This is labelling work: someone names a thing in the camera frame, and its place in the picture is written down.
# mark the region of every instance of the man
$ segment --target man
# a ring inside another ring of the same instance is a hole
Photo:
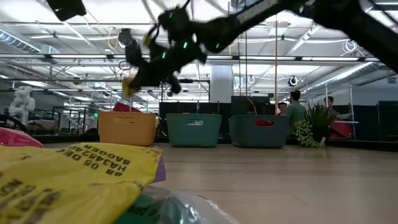
[[[334,103],[334,98],[332,96],[328,96],[328,108],[327,111],[330,115],[334,115],[334,116],[338,116],[340,115],[339,112],[337,112],[337,110],[333,109],[333,103]]]
[[[286,116],[286,109],[287,109],[287,104],[284,102],[278,103],[278,108],[280,110],[278,116]]]
[[[294,123],[305,120],[305,107],[299,103],[300,91],[290,93],[290,105],[287,107],[286,116],[289,118],[290,133],[294,133]]]

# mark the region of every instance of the teal basket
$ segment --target teal basket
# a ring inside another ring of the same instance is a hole
[[[218,114],[167,114],[169,143],[175,147],[216,147],[221,126]]]
[[[239,147],[281,148],[289,133],[289,118],[286,116],[237,115],[228,123],[231,142]]]

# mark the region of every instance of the storage bin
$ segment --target storage bin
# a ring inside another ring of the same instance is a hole
[[[289,133],[286,116],[237,115],[228,122],[231,142],[239,147],[281,148]]]
[[[221,115],[167,114],[166,118],[172,146],[216,147]]]
[[[98,113],[99,140],[105,143],[150,146],[156,127],[156,115],[150,113]]]

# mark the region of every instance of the wooden floor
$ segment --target wooden floor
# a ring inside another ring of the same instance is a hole
[[[167,181],[156,186],[202,195],[243,224],[398,223],[398,153],[157,147]]]

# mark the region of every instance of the potted plant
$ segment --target potted plant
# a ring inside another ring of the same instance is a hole
[[[305,147],[325,147],[325,142],[330,135],[329,126],[335,119],[336,116],[329,114],[322,105],[317,104],[313,107],[308,105],[305,121],[295,123],[297,141]]]

